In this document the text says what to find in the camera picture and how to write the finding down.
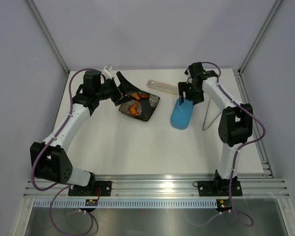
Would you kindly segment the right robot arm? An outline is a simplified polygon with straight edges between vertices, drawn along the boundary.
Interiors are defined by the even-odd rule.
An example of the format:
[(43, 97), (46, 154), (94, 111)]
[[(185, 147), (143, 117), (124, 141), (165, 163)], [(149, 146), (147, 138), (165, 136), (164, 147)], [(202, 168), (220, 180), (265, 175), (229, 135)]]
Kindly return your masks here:
[(208, 95), (221, 112), (218, 135), (223, 143), (220, 164), (213, 180), (199, 180), (196, 187), (201, 197), (242, 196), (237, 178), (240, 149), (247, 143), (253, 131), (253, 109), (230, 96), (220, 83), (221, 72), (206, 71), (202, 62), (195, 62), (185, 70), (186, 82), (178, 84), (178, 105), (186, 101), (194, 105)]

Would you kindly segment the metal tongs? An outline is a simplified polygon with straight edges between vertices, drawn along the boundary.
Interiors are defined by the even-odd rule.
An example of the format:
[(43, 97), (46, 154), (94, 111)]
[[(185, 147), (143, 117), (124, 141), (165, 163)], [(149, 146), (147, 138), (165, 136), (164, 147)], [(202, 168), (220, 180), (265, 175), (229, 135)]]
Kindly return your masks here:
[(221, 111), (215, 102), (210, 98), (208, 101), (204, 122), (202, 125), (202, 131), (207, 131), (214, 122), (219, 118), (221, 115)]

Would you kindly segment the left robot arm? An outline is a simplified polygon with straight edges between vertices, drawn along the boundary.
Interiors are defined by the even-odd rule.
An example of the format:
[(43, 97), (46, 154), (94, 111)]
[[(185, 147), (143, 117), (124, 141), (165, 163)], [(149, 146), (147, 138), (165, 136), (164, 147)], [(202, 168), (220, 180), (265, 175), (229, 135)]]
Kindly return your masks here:
[(116, 106), (130, 100), (132, 93), (140, 89), (131, 84), (121, 72), (117, 72), (119, 85), (115, 83), (106, 66), (99, 71), (85, 68), (83, 82), (76, 94), (69, 89), (69, 110), (58, 127), (43, 142), (34, 142), (30, 147), (31, 182), (38, 191), (47, 191), (57, 184), (67, 187), (79, 186), (86, 196), (96, 191), (96, 178), (91, 172), (76, 168), (67, 151), (82, 125), (92, 116), (100, 101), (110, 99)]

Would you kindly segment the blue lunch box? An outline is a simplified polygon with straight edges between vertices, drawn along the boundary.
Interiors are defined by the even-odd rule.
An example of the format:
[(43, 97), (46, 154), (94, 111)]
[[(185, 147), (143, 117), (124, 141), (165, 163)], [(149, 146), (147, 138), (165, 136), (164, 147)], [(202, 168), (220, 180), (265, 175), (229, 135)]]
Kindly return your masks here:
[(171, 122), (171, 126), (175, 129), (179, 129), (179, 130), (184, 130), (188, 127), (188, 123), (175, 123), (175, 122)]

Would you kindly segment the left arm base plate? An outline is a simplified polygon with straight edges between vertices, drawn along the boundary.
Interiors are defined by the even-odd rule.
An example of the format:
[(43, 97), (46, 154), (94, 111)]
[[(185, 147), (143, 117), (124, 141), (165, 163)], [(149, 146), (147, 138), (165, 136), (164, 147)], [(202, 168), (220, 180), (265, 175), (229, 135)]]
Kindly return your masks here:
[(109, 197), (112, 191), (111, 181), (95, 181), (93, 185), (74, 185), (68, 190), (68, 196), (74, 197)]

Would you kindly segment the blue lunch box lid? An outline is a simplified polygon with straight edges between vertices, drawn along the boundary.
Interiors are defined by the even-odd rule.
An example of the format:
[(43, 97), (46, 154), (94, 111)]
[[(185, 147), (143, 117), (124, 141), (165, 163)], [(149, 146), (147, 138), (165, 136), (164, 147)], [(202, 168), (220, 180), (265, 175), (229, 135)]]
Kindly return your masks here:
[(193, 114), (194, 105), (192, 101), (185, 100), (182, 105), (179, 105), (179, 99), (177, 99), (170, 122), (175, 123), (190, 123)]

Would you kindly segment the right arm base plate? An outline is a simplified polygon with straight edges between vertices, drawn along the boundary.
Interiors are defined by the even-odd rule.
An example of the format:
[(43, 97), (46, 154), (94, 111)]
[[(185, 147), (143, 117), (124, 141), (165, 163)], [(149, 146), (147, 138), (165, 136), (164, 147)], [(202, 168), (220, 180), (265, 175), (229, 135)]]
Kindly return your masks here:
[[(200, 197), (229, 197), (230, 190), (229, 184), (223, 185), (222, 187), (216, 187), (213, 184), (213, 180), (198, 181), (197, 188)], [(232, 197), (243, 196), (240, 182), (237, 180), (231, 185)]]

